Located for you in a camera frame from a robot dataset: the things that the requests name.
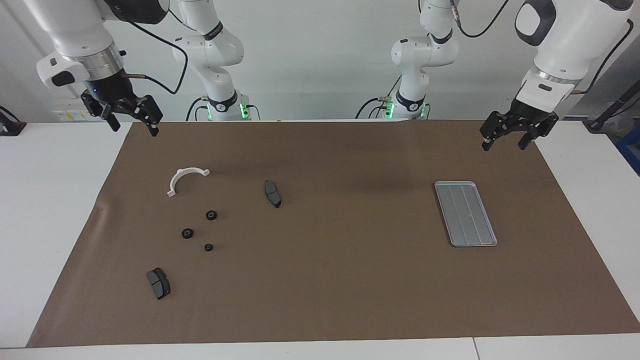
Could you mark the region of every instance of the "green light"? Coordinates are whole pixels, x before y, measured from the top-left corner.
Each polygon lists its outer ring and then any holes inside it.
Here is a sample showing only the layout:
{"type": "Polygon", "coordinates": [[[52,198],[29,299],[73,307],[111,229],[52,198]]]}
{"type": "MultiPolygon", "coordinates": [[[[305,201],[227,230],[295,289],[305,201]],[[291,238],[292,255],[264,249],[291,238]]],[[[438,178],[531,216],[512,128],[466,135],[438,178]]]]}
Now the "green light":
{"type": "Polygon", "coordinates": [[[391,119],[392,117],[394,117],[395,108],[396,108],[396,104],[390,102],[390,106],[387,108],[387,112],[385,113],[385,116],[387,119],[391,119]]]}
{"type": "Polygon", "coordinates": [[[243,103],[240,103],[240,111],[242,112],[242,118],[246,119],[249,117],[249,111],[243,103]]]}

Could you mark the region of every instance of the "silver metal band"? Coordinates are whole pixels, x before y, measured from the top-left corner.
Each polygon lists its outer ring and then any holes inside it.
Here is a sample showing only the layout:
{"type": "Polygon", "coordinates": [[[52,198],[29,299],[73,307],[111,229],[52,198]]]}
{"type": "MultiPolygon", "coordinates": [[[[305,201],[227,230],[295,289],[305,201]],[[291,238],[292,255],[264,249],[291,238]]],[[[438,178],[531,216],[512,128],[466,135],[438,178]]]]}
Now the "silver metal band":
{"type": "Polygon", "coordinates": [[[77,61],[84,65],[89,72],[89,80],[100,80],[108,78],[124,67],[124,61],[118,52],[115,43],[99,53],[88,56],[63,56],[69,61],[77,61]]]}
{"type": "Polygon", "coordinates": [[[540,78],[543,78],[544,80],[547,81],[551,81],[552,83],[556,83],[556,84],[571,84],[571,85],[578,85],[582,79],[578,79],[578,80],[567,80],[567,79],[561,79],[561,78],[557,78],[551,74],[547,74],[546,72],[540,70],[537,66],[533,65],[533,67],[531,68],[531,70],[533,71],[534,74],[536,74],[537,76],[539,76],[540,78]]]}

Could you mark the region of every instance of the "blue object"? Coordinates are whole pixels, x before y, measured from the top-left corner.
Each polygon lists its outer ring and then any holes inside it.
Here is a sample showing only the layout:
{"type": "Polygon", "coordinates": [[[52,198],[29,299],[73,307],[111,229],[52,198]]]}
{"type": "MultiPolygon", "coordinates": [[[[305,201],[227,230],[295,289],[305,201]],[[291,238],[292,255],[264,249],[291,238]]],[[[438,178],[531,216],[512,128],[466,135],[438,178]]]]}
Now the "blue object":
{"type": "Polygon", "coordinates": [[[640,126],[631,130],[627,136],[618,141],[616,147],[629,162],[629,165],[640,175],[640,126]]]}

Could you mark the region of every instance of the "white wall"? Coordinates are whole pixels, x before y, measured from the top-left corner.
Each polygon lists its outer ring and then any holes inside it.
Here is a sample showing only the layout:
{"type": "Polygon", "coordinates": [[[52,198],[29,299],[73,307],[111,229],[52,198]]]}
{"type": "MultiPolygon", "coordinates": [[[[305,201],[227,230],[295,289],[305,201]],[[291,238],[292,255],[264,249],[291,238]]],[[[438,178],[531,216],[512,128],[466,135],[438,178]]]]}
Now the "white wall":
{"type": "MultiPolygon", "coordinates": [[[[575,0],[576,6],[581,1],[575,0]]],[[[15,12],[17,20],[48,52],[51,41],[26,11],[24,3],[0,0],[2,3],[15,12]]],[[[399,75],[390,59],[393,43],[405,37],[424,36],[417,2],[411,0],[216,0],[215,3],[225,27],[243,41],[246,49],[244,61],[228,69],[236,88],[259,106],[263,119],[352,118],[365,100],[386,95],[399,75]]],[[[462,2],[464,28],[469,33],[480,31],[501,4],[502,0],[462,2]]],[[[464,38],[454,30],[461,45],[458,61],[428,70],[431,87],[427,102],[433,105],[431,118],[483,119],[493,110],[508,109],[536,54],[535,48],[520,41],[513,29],[521,4],[521,0],[509,3],[494,27],[481,38],[464,38]]],[[[46,109],[51,105],[50,92],[35,75],[35,63],[41,56],[4,35],[10,25],[5,21],[6,15],[2,16],[0,101],[9,104],[16,113],[25,114],[27,121],[49,120],[46,109]],[[12,50],[11,56],[6,55],[7,49],[12,50]],[[7,97],[8,88],[20,94],[18,99],[7,97]]],[[[640,19],[638,6],[634,18],[640,19]]],[[[128,52],[125,57],[128,72],[144,72],[170,87],[175,86],[181,67],[168,46],[129,24],[107,22],[106,26],[119,48],[128,52]]],[[[147,28],[167,39],[189,33],[170,16],[147,28]]],[[[147,81],[133,81],[138,95],[152,94],[156,98],[164,121],[183,120],[191,101],[204,94],[202,84],[190,73],[176,96],[147,81]]],[[[568,101],[560,109],[561,115],[578,100],[575,97],[568,101]]]]}

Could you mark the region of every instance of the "small black wheel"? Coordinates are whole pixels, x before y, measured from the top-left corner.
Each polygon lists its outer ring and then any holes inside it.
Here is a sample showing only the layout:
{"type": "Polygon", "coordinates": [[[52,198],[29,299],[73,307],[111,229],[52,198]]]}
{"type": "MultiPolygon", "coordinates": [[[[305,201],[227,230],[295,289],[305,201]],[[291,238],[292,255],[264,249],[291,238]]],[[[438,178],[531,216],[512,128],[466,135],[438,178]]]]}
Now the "small black wheel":
{"type": "Polygon", "coordinates": [[[215,210],[207,211],[207,220],[215,220],[218,217],[218,213],[215,210]]]}
{"type": "Polygon", "coordinates": [[[185,230],[182,230],[182,237],[185,239],[190,239],[193,237],[193,229],[190,228],[186,228],[185,230]]]}

